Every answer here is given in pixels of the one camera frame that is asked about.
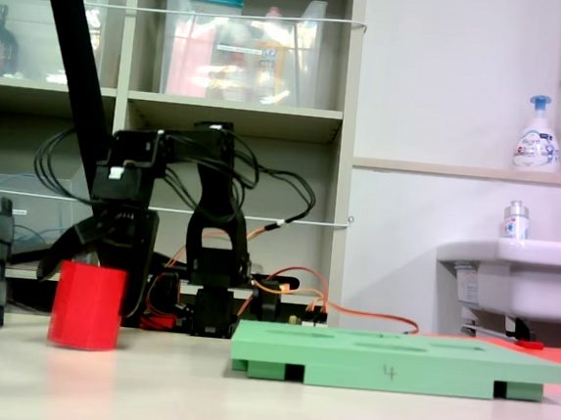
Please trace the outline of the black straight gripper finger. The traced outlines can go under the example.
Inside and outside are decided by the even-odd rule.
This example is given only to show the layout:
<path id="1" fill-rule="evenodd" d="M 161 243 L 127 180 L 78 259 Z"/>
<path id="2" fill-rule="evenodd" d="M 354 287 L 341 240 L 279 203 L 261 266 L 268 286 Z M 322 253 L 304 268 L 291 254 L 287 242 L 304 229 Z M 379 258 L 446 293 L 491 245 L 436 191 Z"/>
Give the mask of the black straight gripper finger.
<path id="1" fill-rule="evenodd" d="M 101 265 L 126 273 L 123 282 L 122 317 L 130 317 L 141 303 L 148 282 L 150 262 L 159 227 L 153 210 L 120 211 L 112 227 L 105 229 Z"/>

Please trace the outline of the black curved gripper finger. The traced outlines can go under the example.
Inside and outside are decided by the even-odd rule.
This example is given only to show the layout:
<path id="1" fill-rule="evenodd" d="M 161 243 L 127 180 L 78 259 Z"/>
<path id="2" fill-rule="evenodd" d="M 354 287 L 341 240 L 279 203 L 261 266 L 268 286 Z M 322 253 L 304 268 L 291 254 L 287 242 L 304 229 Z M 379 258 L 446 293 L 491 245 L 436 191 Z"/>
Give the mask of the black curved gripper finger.
<path id="1" fill-rule="evenodd" d="M 92 216 L 66 230 L 40 259 L 36 279 L 42 282 L 55 275 L 62 260 L 96 253 L 104 236 L 104 225 L 103 219 Z"/>

